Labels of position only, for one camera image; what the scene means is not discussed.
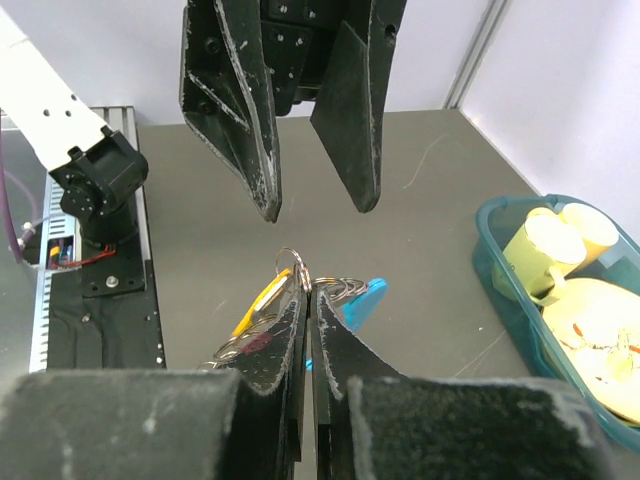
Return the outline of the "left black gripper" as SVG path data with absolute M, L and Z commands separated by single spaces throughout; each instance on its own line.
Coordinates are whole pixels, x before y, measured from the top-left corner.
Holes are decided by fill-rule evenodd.
M 311 124 L 356 209 L 377 205 L 405 8 L 404 0 L 186 3 L 185 123 L 238 177 L 265 221 L 276 222 L 282 205 L 275 113 L 305 101 L 316 101 Z

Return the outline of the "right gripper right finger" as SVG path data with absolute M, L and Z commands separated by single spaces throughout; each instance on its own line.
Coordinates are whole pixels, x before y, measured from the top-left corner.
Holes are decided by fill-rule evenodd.
M 310 300 L 316 468 L 321 479 L 614 479 L 586 401 L 544 378 L 399 373 Z

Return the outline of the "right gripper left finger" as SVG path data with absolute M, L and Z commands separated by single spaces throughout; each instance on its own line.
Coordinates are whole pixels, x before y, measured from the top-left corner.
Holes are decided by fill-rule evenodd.
M 1 404 L 5 479 L 289 479 L 302 454 L 308 297 L 207 371 L 57 370 Z

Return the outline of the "small yellow tag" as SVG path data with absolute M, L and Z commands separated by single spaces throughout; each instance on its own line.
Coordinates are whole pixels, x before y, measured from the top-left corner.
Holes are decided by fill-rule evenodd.
M 291 269 L 285 269 L 276 275 L 255 298 L 241 321 L 233 330 L 231 334 L 232 337 L 239 337 L 256 323 L 257 319 L 264 314 L 264 311 L 282 295 L 292 275 Z

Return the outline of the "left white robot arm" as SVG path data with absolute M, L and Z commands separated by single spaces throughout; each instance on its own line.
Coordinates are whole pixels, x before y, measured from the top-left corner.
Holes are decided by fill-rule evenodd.
M 356 209 L 381 195 L 382 126 L 402 1 L 190 1 L 183 10 L 180 109 L 239 178 L 261 217 L 282 205 L 279 118 L 310 117 Z M 129 201 L 144 156 L 1 18 L 1 106 L 63 188 L 61 206 L 103 247 L 136 233 Z

